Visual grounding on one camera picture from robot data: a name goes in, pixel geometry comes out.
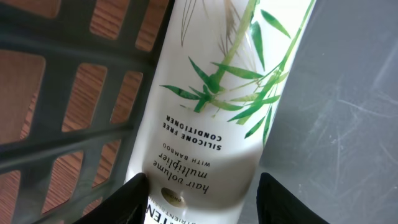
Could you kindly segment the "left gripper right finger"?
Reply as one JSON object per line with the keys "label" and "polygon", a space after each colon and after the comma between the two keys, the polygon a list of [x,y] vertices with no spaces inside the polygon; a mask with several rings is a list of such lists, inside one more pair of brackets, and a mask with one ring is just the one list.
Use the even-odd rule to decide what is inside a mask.
{"label": "left gripper right finger", "polygon": [[256,195],[259,224],[328,224],[267,172]]}

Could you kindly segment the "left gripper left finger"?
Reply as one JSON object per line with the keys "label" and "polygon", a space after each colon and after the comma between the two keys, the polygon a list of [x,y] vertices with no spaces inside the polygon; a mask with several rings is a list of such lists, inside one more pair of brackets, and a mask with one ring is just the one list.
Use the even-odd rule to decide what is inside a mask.
{"label": "left gripper left finger", "polygon": [[143,224],[148,196],[148,178],[138,173],[73,224]]}

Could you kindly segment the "white conditioner tube gold cap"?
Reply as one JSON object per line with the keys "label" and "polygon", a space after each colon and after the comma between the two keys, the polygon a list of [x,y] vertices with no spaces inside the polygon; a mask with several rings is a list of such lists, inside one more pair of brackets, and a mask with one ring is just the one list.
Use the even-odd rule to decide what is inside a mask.
{"label": "white conditioner tube gold cap", "polygon": [[236,223],[315,0],[174,3],[126,177],[146,223]]}

